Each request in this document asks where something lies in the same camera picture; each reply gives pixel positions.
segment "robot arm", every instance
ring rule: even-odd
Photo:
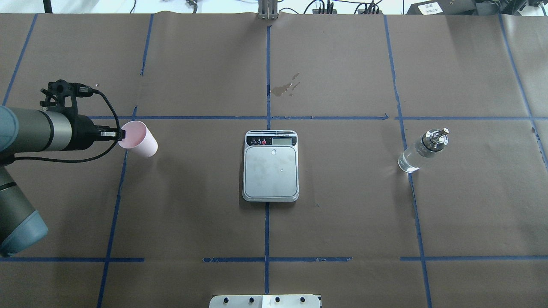
[[[64,80],[50,82],[42,89],[46,99],[42,111],[0,106],[0,255],[12,256],[42,239],[48,232],[38,211],[27,200],[4,166],[22,159],[78,163],[107,154],[125,137],[118,117],[107,98],[84,84]],[[76,98],[99,94],[111,109],[116,128],[96,126],[78,114]],[[71,98],[72,105],[65,106]],[[95,141],[114,141],[102,154],[89,159],[66,161],[42,157],[15,157],[16,153],[85,150]]]

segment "scale weighing platform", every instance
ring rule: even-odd
[[[299,152],[292,130],[250,130],[243,155],[243,198],[293,202],[299,198]]]

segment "black cable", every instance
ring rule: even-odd
[[[296,10],[294,10],[294,9],[292,9],[292,8],[283,8],[283,9],[280,9],[279,12],[281,12],[281,11],[283,11],[283,10],[292,10],[292,11],[294,11],[294,12],[297,13],[297,14],[299,13],[299,12],[297,12]]]
[[[369,5],[369,9],[367,10],[367,14],[375,14],[375,8],[379,8],[377,4],[371,0],[371,4]]]
[[[365,4],[366,9],[367,9],[367,3],[362,2],[362,3],[358,4],[358,6],[356,7],[356,9],[354,10],[354,14],[358,11],[359,7],[361,7],[364,4]]]
[[[518,8],[521,7],[523,3],[527,3],[527,0],[510,0],[510,3],[505,6],[505,8],[500,12],[501,14],[515,15]]]
[[[106,96],[99,90],[93,89],[93,93],[101,95],[101,97],[105,100],[106,105],[109,107],[110,111],[112,112],[112,115],[114,116],[114,120],[116,121],[116,129],[118,132],[120,132],[120,122],[118,121],[118,115],[116,114],[116,111],[114,111],[114,108],[112,108],[112,105],[110,104],[109,100],[106,98]],[[108,149],[106,149],[103,153],[86,159],[54,159],[54,158],[45,158],[45,157],[33,157],[33,156],[21,156],[21,157],[15,157],[13,161],[43,161],[43,162],[54,162],[54,163],[85,163],[94,161],[98,158],[101,158],[105,155],[107,155],[118,143],[118,140],[114,140],[114,142],[110,145]]]
[[[303,14],[306,14],[306,11],[308,10],[308,8],[312,5],[312,3],[316,2],[317,0],[312,0],[312,2],[310,2],[307,6],[306,6],[306,9],[305,11],[303,12]],[[325,7],[325,3],[323,0],[319,0],[321,3],[323,3],[324,7]]]
[[[44,0],[44,13],[52,14],[52,0]]]
[[[363,2],[355,2],[355,1],[347,1],[347,0],[331,0],[331,1],[354,3],[354,4],[362,4],[363,3]]]
[[[376,10],[373,11],[373,14],[378,15],[380,11],[379,3],[381,3],[383,0],[380,0],[379,2],[375,3]]]

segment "label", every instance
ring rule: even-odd
[[[423,15],[443,13],[442,8],[439,7],[437,2],[417,5],[417,7]]]

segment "clear liquid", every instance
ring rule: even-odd
[[[398,165],[403,171],[413,173],[428,164],[433,154],[434,152],[424,146],[421,138],[400,155]]]

